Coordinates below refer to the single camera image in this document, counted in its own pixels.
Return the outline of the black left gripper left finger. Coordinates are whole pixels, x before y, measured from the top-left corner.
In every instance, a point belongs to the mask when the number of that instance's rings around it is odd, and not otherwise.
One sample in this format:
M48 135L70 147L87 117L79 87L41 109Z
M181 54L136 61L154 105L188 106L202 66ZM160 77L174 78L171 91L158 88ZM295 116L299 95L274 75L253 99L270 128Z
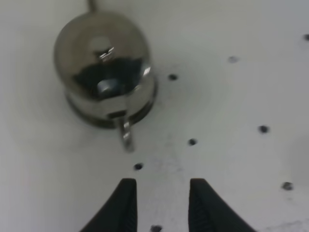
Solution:
M136 232L137 182L123 178L110 198L81 229L83 232Z

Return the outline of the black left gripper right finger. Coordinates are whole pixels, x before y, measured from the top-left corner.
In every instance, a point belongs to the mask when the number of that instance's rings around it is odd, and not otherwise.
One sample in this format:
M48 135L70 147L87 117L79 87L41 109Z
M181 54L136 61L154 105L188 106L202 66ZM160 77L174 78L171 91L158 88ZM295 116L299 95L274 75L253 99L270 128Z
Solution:
M190 232L253 232L202 178L190 180L188 227Z

